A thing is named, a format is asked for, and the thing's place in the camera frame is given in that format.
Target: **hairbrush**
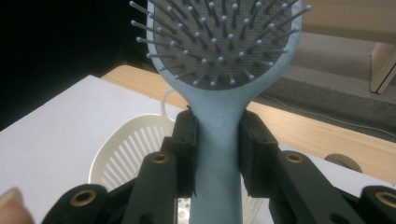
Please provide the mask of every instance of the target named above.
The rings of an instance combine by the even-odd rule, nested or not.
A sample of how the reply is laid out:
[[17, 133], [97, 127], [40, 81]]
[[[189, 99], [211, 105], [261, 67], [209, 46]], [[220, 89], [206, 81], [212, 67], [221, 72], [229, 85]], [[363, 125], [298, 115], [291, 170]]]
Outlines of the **hairbrush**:
[[148, 57], [199, 122], [190, 223], [242, 223], [238, 125], [289, 66], [301, 32], [298, 0], [148, 0]]

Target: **wooden table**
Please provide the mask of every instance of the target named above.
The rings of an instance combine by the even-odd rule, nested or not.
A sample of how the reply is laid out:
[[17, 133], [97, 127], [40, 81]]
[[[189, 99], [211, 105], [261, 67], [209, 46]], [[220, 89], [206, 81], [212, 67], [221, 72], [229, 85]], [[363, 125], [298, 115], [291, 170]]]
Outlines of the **wooden table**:
[[[102, 79], [158, 100], [170, 88], [158, 74], [127, 65]], [[187, 105], [178, 93], [171, 94], [167, 103], [180, 108]], [[250, 103], [247, 109], [261, 117], [279, 144], [322, 159], [333, 153], [344, 154], [356, 161], [366, 175], [396, 184], [396, 144], [267, 105]]]

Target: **white strainer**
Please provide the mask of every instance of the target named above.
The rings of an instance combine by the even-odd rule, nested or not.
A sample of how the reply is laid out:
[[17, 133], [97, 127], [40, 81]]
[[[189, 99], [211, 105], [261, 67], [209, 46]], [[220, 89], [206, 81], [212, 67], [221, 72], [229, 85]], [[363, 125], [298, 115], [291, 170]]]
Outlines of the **white strainer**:
[[[135, 178], [146, 155], [161, 148], [163, 138], [171, 136], [175, 122], [170, 119], [164, 105], [169, 89], [161, 100], [161, 115], [147, 114], [130, 119], [116, 130], [97, 152], [90, 170], [89, 183], [103, 185], [113, 190]], [[248, 197], [242, 188], [244, 224], [256, 216], [262, 199]], [[178, 223], [188, 224], [190, 199], [178, 199]]]

